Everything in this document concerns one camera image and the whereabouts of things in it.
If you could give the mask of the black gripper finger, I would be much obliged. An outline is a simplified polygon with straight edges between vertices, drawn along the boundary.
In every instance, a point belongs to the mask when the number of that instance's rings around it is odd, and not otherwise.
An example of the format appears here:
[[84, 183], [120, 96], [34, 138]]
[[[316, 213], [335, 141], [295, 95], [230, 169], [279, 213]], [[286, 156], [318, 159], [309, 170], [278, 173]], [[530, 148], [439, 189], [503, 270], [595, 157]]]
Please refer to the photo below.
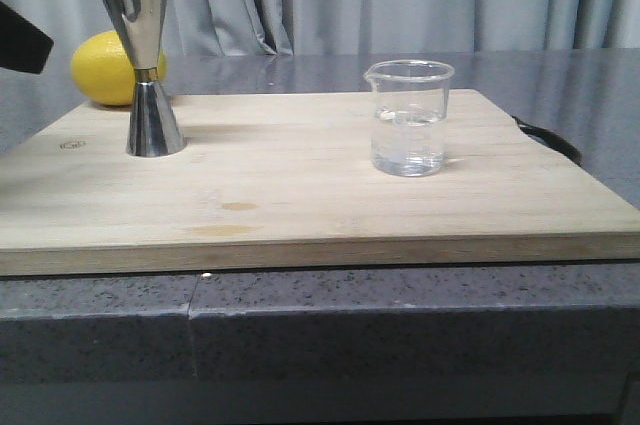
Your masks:
[[1, 3], [1, 67], [41, 74], [54, 41], [22, 15]]

